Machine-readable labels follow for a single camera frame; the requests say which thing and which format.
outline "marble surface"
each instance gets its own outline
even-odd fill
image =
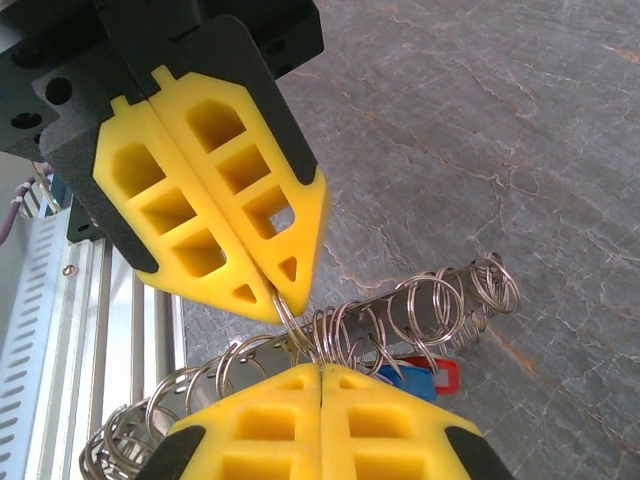
[[[317,3],[279,82],[334,195],[313,304],[500,252],[521,309],[441,404],[518,479],[640,478],[640,2]],[[267,330],[185,314],[191,364]]]

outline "red plastic tag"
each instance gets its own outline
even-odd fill
[[[434,357],[440,371],[433,376],[438,395],[452,395],[460,390],[460,367],[456,362],[448,358]],[[414,367],[431,370],[431,366],[425,357],[403,358]]]

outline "gray marble floor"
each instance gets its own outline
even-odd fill
[[[313,303],[500,252],[522,307],[442,404],[519,479],[640,478],[640,2],[318,4],[280,81],[334,195]],[[266,329],[185,309],[192,364]]]

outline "plastic key tag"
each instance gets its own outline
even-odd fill
[[[444,357],[435,357],[440,371],[434,375],[434,383],[438,395],[453,395],[460,390],[460,367],[456,362]],[[403,358],[403,361],[415,367],[426,368],[431,371],[425,357]]]
[[[394,387],[415,395],[427,402],[434,402],[438,398],[433,382],[433,373],[426,368],[400,365],[404,380],[400,378],[391,365],[380,367],[379,374],[391,381]]]

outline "blue plastic tag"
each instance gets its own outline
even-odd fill
[[[436,386],[433,381],[433,373],[426,368],[400,365],[400,371],[404,375],[404,381],[391,365],[383,365],[378,372],[389,379],[394,387],[415,395],[427,402],[434,402],[438,398]]]

